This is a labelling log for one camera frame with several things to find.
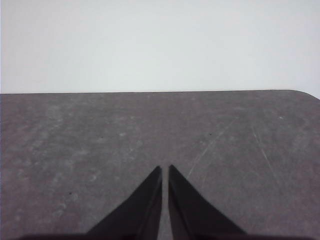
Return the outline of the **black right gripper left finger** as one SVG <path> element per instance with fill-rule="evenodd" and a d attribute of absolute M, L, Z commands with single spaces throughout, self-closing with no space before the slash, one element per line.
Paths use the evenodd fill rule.
<path fill-rule="evenodd" d="M 162 212 L 162 169 L 157 166 L 133 193 L 91 228 L 90 237 L 157 237 Z"/>

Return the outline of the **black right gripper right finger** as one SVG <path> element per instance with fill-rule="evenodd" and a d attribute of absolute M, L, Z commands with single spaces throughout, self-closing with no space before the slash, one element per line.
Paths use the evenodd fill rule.
<path fill-rule="evenodd" d="M 211 205 L 174 166 L 168 172 L 168 209 L 174 237 L 242 237 L 247 233 Z"/>

